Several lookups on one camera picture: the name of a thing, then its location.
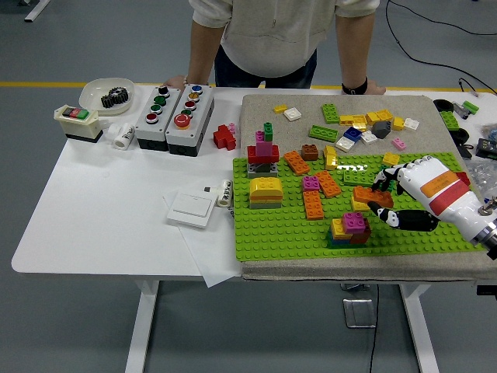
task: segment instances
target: white table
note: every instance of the white table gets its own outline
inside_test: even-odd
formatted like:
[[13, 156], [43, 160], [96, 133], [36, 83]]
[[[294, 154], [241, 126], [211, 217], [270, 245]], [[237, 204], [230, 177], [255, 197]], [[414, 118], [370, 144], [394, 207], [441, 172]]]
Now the white table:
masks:
[[[138, 85], [131, 108], [103, 124], [135, 123], [152, 91]], [[36, 206], [12, 259], [23, 274], [105, 275], [136, 281], [141, 289], [126, 372], [143, 371], [158, 282], [200, 278], [177, 227], [166, 224], [165, 194], [182, 186], [216, 186], [230, 179], [231, 160], [239, 148], [218, 150], [211, 141], [220, 124], [238, 123], [245, 94], [337, 94], [331, 90], [216, 89], [215, 108], [199, 156], [170, 155], [139, 149], [136, 139], [125, 151], [111, 148], [102, 138], [97, 144], [68, 140]], [[497, 98], [476, 100], [457, 92], [389, 92], [424, 94], [459, 102], [470, 100], [481, 108], [496, 107]], [[478, 141], [472, 122], [492, 122], [495, 110], [470, 118], [470, 142]], [[235, 256], [234, 241], [228, 255]], [[406, 310], [422, 371], [438, 371], [419, 296], [428, 285], [402, 285]]]

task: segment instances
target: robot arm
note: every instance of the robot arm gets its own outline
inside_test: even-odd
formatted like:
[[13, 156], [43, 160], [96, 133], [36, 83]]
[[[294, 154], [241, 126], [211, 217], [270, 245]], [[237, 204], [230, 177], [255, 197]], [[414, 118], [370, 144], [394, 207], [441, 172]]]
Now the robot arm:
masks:
[[372, 190], [386, 190], [397, 181], [397, 194], [404, 191], [417, 200], [426, 211], [392, 211], [375, 202], [368, 205], [372, 212], [391, 227], [430, 232], [438, 221], [454, 224], [463, 238], [473, 245], [481, 243], [488, 255], [497, 259], [497, 200], [481, 205], [476, 195], [440, 160], [432, 156], [416, 159], [381, 171]]

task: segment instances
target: green lego baseplate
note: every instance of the green lego baseplate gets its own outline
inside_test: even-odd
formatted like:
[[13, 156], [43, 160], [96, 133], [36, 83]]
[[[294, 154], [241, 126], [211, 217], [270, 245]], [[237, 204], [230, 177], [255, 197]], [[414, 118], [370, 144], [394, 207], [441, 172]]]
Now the green lego baseplate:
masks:
[[[420, 159], [426, 154], [402, 154], [399, 163]], [[454, 172], [462, 171], [452, 153], [430, 153], [437, 157]], [[372, 173], [380, 172], [382, 155], [344, 155], [339, 157], [341, 166], [362, 166]], [[307, 161], [314, 175], [325, 169], [323, 158]], [[385, 256], [423, 253], [458, 253], [483, 250], [480, 246], [463, 240], [456, 227], [440, 222], [432, 232], [409, 232], [393, 229], [382, 222], [371, 211], [363, 212], [368, 219], [372, 234], [363, 245], [328, 245], [327, 233], [331, 221], [341, 218], [344, 213], [352, 211], [351, 198], [353, 186], [343, 184], [336, 169], [329, 171], [340, 185], [342, 193], [337, 197], [325, 198], [321, 194], [321, 203], [325, 218], [308, 221], [302, 198], [301, 181], [303, 176], [295, 176], [288, 164], [281, 159], [278, 162], [279, 178], [283, 184], [283, 203], [281, 208], [249, 208], [249, 184], [247, 177], [247, 159], [233, 160], [234, 207], [235, 207], [235, 248], [239, 261], [250, 260], [291, 260], [310, 258], [339, 258], [350, 256]], [[403, 193], [392, 193], [395, 210], [417, 209], [422, 205]]]

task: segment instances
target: table leg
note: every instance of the table leg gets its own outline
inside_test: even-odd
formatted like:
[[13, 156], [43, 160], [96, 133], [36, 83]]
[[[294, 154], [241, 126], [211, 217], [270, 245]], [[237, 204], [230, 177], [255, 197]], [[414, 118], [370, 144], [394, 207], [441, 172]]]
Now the table leg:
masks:
[[127, 356], [126, 373], [143, 372], [159, 281], [136, 281], [136, 283], [141, 290], [141, 296], [131, 337], [130, 353]]
[[419, 371], [421, 373], [439, 373], [432, 341], [429, 338], [428, 327], [419, 300], [419, 297], [428, 290], [429, 286], [428, 284], [403, 284], [400, 285], [400, 288], [418, 358]]

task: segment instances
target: red button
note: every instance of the red button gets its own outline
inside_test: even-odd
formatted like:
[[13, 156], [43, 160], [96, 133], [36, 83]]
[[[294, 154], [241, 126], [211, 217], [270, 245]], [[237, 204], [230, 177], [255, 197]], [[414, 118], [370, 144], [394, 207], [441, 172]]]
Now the red button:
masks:
[[186, 114], [178, 114], [174, 117], [174, 124], [183, 129], [189, 126], [189, 116]]

